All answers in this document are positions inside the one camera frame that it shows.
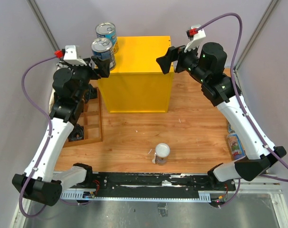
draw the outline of white container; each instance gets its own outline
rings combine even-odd
[[[158,165],[164,165],[167,162],[168,155],[171,149],[165,143],[160,143],[155,148],[153,163]]]

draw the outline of snack package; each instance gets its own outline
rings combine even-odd
[[[245,156],[244,149],[236,133],[229,134],[227,136],[230,152],[234,160]]]

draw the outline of white wall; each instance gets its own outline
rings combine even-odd
[[[32,64],[53,56],[30,7],[0,1],[0,228],[7,228],[18,201],[11,184],[33,157],[47,122],[23,96],[21,76]],[[54,62],[33,69],[26,79],[29,95],[47,110]]]
[[[240,70],[240,82],[256,120],[288,153],[288,0],[275,9]],[[288,163],[288,154],[284,158]],[[281,164],[272,169],[288,178]],[[288,183],[282,183],[288,204]]]
[[[185,31],[227,12],[241,15],[244,23],[240,51],[244,49],[270,0],[37,0],[60,48],[80,45],[82,57],[92,54],[98,23],[111,21],[118,36],[171,36],[174,46],[186,45]],[[226,18],[206,28],[205,42],[218,42],[228,53],[237,41],[238,21]]]

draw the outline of wooden crate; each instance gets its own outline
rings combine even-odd
[[[69,142],[67,139],[64,147],[103,141],[101,94],[98,88],[97,98],[91,99],[87,104],[84,104],[84,111],[80,115],[77,123],[84,127],[84,139],[73,142]]]

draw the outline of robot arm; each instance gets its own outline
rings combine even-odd
[[[34,170],[23,197],[49,206],[53,206],[58,201],[62,191],[75,184],[87,187],[93,181],[92,167],[81,163],[76,163],[70,170],[57,175],[53,175],[53,170],[66,139],[83,112],[84,95],[90,80],[109,77],[110,74],[109,60],[99,60],[96,57],[81,59],[77,46],[66,46],[64,50],[57,52],[57,56],[63,57],[61,61],[63,67],[53,75],[55,102],[49,115],[52,122],[52,135],[49,136],[49,128],[47,128],[29,166],[22,175],[15,174],[12,179],[15,188],[21,192],[25,180]],[[98,68],[92,68],[91,60]],[[40,158],[48,137],[50,137],[48,146]],[[38,160],[40,160],[38,167],[33,168]]]
[[[187,31],[191,40],[187,46],[170,47],[166,55],[157,58],[156,61],[164,74],[169,72],[173,61],[178,61],[175,72],[180,73],[186,70],[193,79],[201,84],[205,97],[226,117],[245,147],[246,156],[244,158],[227,164],[219,164],[208,171],[211,181],[214,184],[234,178],[251,181],[275,164],[277,159],[270,154],[253,130],[237,101],[231,78],[223,73],[227,58],[223,47],[218,43],[205,43],[198,57],[198,46],[205,37],[203,29],[196,31],[198,27],[200,25],[192,26]],[[247,115],[251,117],[269,147],[273,148],[280,158],[285,156],[285,149],[282,146],[276,147],[265,135],[248,110],[239,88],[238,92],[238,96],[248,112]]]

